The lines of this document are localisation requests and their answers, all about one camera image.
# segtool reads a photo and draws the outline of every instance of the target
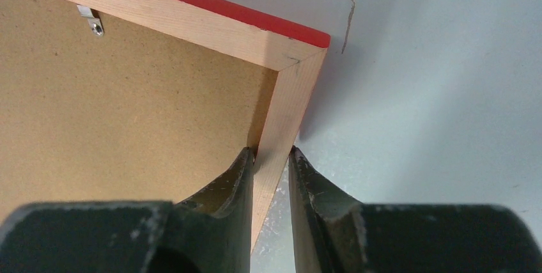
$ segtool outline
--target red painted edge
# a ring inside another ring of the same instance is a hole
[[[288,36],[317,47],[329,47],[330,36],[327,33],[290,22],[273,15],[252,10],[236,3],[230,3],[229,1],[225,0],[179,1],[183,1],[184,3],[189,3],[199,8],[256,26],[260,29]]]

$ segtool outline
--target metal bracket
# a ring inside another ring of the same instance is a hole
[[[102,21],[100,20],[98,13],[94,12],[94,10],[91,8],[82,6],[80,4],[77,5],[77,9],[79,10],[81,16],[85,17],[88,21],[88,25],[90,26],[92,33],[94,33],[96,36],[103,36],[104,27],[102,26]]]

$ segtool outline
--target brown backing board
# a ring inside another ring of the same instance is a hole
[[[0,0],[0,219],[36,200],[173,199],[258,143],[277,73],[73,3]]]

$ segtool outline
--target silver screw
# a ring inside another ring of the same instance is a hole
[[[92,29],[92,32],[97,36],[104,35],[104,30],[102,29],[102,27],[100,27],[100,25],[96,23],[92,23],[91,29]]]

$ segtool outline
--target white surface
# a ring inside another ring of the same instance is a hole
[[[332,35],[297,145],[340,188],[503,204],[542,242],[542,0],[356,0],[344,54],[350,0],[229,1]],[[287,190],[253,272],[294,272]]]

